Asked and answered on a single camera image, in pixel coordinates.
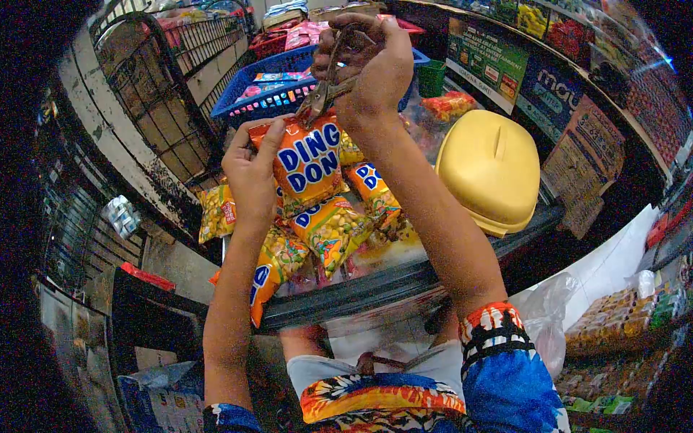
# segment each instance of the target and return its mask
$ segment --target ding dong text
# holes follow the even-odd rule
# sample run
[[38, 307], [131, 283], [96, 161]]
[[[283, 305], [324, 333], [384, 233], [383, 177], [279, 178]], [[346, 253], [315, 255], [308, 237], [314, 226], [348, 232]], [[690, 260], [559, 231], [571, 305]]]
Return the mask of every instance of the ding dong text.
[[[308, 184], [320, 182], [339, 168], [339, 158], [334, 151], [339, 144], [337, 125], [326, 123], [322, 131], [313, 130], [302, 140], [296, 140], [293, 148], [281, 149], [277, 153], [294, 192], [303, 192]], [[301, 161], [305, 165], [299, 168]]]

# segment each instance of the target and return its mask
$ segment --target colorful shirt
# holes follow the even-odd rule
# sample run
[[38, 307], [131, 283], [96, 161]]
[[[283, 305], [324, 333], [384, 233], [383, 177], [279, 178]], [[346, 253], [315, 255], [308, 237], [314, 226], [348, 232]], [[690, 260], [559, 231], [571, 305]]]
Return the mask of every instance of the colorful shirt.
[[[307, 432], [570, 433], [568, 415], [515, 308], [490, 303], [459, 327], [463, 396], [413, 374], [343, 375], [301, 395]], [[260, 432], [233, 405], [204, 411], [205, 432]]]

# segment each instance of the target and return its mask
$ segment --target yellow coin box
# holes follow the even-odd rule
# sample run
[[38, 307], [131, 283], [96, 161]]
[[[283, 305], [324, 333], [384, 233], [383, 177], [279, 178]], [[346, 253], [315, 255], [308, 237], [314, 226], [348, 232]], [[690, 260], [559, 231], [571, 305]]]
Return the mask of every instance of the yellow coin box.
[[524, 229], [539, 192], [539, 155], [510, 119], [473, 110], [450, 129], [435, 171], [481, 229], [499, 238]]

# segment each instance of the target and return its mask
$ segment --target green poster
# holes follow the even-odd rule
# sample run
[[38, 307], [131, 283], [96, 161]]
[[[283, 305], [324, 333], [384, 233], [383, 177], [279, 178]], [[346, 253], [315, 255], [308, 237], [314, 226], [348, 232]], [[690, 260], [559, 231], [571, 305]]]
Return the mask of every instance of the green poster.
[[446, 64], [510, 114], [525, 76], [525, 50], [458, 18], [450, 18]]

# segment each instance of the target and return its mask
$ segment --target wall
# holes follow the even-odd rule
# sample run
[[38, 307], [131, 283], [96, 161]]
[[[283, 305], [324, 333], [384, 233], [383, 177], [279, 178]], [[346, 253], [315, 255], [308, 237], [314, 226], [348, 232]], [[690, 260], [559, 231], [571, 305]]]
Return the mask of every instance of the wall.
[[197, 198], [147, 147], [123, 111], [99, 67], [87, 27], [67, 50], [59, 74], [96, 147], [134, 191], [183, 233], [186, 241], [196, 242], [195, 222], [190, 221], [190, 215], [199, 209]]

